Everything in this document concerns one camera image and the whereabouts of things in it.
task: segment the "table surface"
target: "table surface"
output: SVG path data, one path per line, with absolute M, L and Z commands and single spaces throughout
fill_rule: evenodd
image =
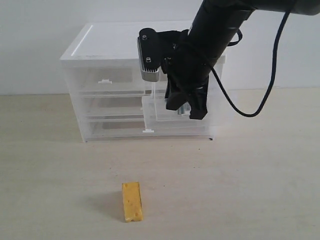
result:
M 0 239 L 319 239 L 320 88 L 275 89 L 214 141 L 82 143 L 68 95 L 0 96 L 0 110 Z M 144 220 L 125 223 L 134 181 Z

